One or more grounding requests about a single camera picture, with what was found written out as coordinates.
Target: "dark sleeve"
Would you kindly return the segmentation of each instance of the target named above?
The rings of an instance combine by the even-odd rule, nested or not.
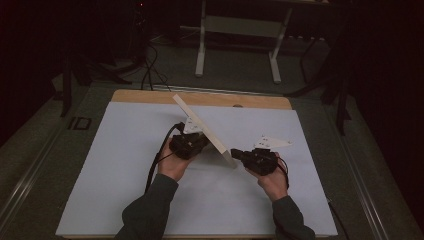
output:
[[[272,203],[278,240],[315,239],[315,232],[303,223],[303,215],[290,196]]]
[[[122,212],[124,226],[116,234],[119,240],[162,239],[168,221],[169,205],[178,183],[157,174],[149,190]]]

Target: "handheld controller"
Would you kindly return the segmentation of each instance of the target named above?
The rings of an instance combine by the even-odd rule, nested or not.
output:
[[[248,168],[261,176],[273,173],[277,167],[282,169],[282,167],[278,164],[277,155],[275,155],[275,152],[271,152],[270,149],[255,148],[249,152],[233,148],[231,149],[231,156],[240,160],[245,168]],[[287,172],[284,169],[282,169],[282,171],[286,178],[288,189],[289,178],[287,176]]]
[[[172,137],[169,148],[177,157],[188,160],[199,154],[208,143],[208,138],[202,133],[184,134],[181,132],[181,135]]]

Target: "person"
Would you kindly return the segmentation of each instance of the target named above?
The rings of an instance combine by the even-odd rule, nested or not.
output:
[[[168,157],[158,163],[158,173],[148,191],[122,212],[124,226],[116,234],[115,239],[162,239],[170,203],[178,188],[177,182],[183,177],[187,166],[194,160],[194,158],[183,160],[173,155],[169,149],[169,142],[170,139],[165,144],[160,158]],[[272,202],[277,239],[315,239],[314,231],[304,225],[302,213],[287,193],[285,173],[276,168],[273,173],[260,176],[246,170],[258,179],[258,184]]]

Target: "cable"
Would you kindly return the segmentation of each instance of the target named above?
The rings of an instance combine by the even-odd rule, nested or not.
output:
[[[163,85],[165,85],[167,88],[168,88],[168,90],[170,91],[170,92],[172,92],[171,91],[171,88],[169,87],[169,85],[167,84],[167,81],[168,81],[168,77],[165,75],[165,74],[162,74],[162,73],[159,73],[159,71],[156,69],[156,67],[155,66],[153,66],[152,65],[152,67],[151,67],[151,69],[153,69],[153,71],[156,73],[156,76],[158,76],[158,78],[160,79],[160,81],[161,81],[161,83],[163,84]]]
[[[277,165],[277,167],[278,167],[281,171],[283,171],[283,173],[284,173],[284,174],[287,174],[286,170],[284,170],[284,168],[283,168],[280,164],[278,164],[278,165]]]
[[[151,78],[151,75],[150,75],[150,69],[155,64],[155,62],[156,62],[156,60],[158,58],[158,51],[156,50],[156,48],[154,48],[150,44],[147,44],[147,46],[150,47],[150,48],[152,48],[155,51],[155,58],[153,59],[153,61],[151,62],[150,65],[149,65],[149,62],[146,61],[147,71],[144,73],[143,79],[141,80],[141,90],[144,89],[144,82],[146,81],[146,77],[149,76],[150,90],[153,91],[153,84],[152,84],[152,78]]]
[[[337,221],[339,221],[340,226],[341,226],[341,227],[342,227],[342,229],[343,229],[344,235],[346,236],[346,240],[350,240],[349,235],[347,234],[346,228],[344,227],[344,225],[343,225],[343,223],[342,223],[342,220],[340,219],[340,217],[339,217],[339,215],[337,214],[336,210],[334,209],[333,205],[331,205],[331,203],[330,203],[330,202],[328,202],[328,205],[330,206],[331,211],[333,211],[334,215],[336,216]]]
[[[278,165],[278,166],[280,166],[280,169],[283,170],[286,174],[289,174],[289,167],[287,166],[286,161],[284,161],[281,157],[278,157],[278,159],[280,159],[283,162],[284,167],[286,168],[286,170],[283,170],[283,169],[281,169],[281,166]]]
[[[161,145],[161,147],[159,149],[159,152],[156,153],[155,159],[153,160],[152,165],[150,166],[149,175],[147,176],[147,182],[146,182],[146,188],[144,190],[144,194],[147,193],[147,190],[149,190],[150,184],[152,184],[153,173],[155,172],[156,165],[160,161],[162,161],[163,159],[165,159],[165,158],[167,158],[167,157],[169,157],[169,156],[171,156],[173,154],[173,153],[172,154],[169,154],[169,155],[167,155],[167,156],[159,159],[160,154],[162,153],[163,148],[165,147],[165,144],[168,141],[169,136],[171,135],[172,131],[174,131],[175,129],[183,129],[183,128],[184,128],[184,123],[182,123],[182,122],[177,123],[174,126],[172,126],[171,129],[169,129],[168,133],[166,134],[166,137],[165,137],[165,139],[162,142],[162,145]]]

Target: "white table leg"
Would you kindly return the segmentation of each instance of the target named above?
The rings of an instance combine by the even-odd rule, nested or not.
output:
[[[205,18],[206,18],[206,0],[202,0],[202,18],[200,20],[200,46],[197,54],[196,77],[203,76],[203,66],[205,64]]]
[[[287,24],[289,23],[290,16],[292,13],[292,9],[289,8],[286,13],[286,17],[284,18],[284,22],[281,23],[280,32],[277,37],[277,44],[274,48],[274,51],[269,53],[269,62],[271,64],[271,72],[272,72],[272,78],[274,79],[274,83],[279,84],[281,83],[281,77],[280,77],[280,71],[278,69],[278,63],[277,63],[277,55],[280,51],[281,43],[283,42],[284,34],[286,33]]]

